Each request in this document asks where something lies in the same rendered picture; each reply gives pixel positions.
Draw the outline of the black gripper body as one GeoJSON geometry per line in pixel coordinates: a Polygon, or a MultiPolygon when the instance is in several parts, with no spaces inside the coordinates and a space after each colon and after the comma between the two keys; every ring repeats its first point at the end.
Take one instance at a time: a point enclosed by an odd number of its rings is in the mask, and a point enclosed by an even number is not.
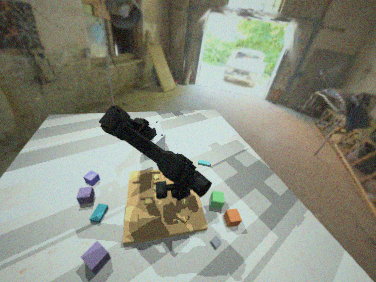
{"type": "Polygon", "coordinates": [[[183,187],[178,186],[177,184],[167,184],[166,181],[156,182],[156,198],[165,199],[167,198],[167,191],[172,192],[172,196],[176,196],[179,193],[188,193],[190,190],[192,190],[189,186],[186,184],[183,185],[183,187]]]}

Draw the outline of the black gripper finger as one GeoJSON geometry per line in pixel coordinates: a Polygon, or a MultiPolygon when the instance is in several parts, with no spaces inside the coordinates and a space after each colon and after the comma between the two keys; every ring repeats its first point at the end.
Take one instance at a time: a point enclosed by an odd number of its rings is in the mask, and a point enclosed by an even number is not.
{"type": "MultiPolygon", "coordinates": [[[[172,196],[172,192],[171,192],[171,196],[172,196]]],[[[178,194],[178,195],[176,195],[176,196],[172,196],[172,198],[175,198],[175,199],[177,199],[177,201],[179,201],[180,196],[179,196],[179,194],[178,194]]]]}
{"type": "Polygon", "coordinates": [[[179,193],[179,196],[180,196],[179,201],[181,201],[182,199],[191,196],[191,193],[190,192],[188,192],[188,193],[183,192],[183,193],[179,193]]]}

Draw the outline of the teal square block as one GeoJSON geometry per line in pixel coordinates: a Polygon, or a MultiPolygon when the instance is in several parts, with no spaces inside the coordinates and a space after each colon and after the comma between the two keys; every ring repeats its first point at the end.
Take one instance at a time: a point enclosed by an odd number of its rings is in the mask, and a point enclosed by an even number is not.
{"type": "Polygon", "coordinates": [[[93,214],[91,215],[89,221],[100,223],[106,213],[107,208],[108,208],[107,205],[99,204],[94,210],[93,214]]]}

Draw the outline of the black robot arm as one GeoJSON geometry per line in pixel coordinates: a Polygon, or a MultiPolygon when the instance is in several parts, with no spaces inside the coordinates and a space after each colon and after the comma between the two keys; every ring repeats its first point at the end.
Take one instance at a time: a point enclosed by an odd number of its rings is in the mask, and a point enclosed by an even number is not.
{"type": "Polygon", "coordinates": [[[100,119],[104,132],[124,140],[145,156],[153,160],[163,176],[180,187],[189,186],[200,198],[210,189],[212,183],[196,171],[193,162],[182,154],[164,151],[150,141],[157,133],[144,118],[131,119],[118,105],[112,105],[100,119]],[[178,181],[177,181],[177,180],[178,181]]]}

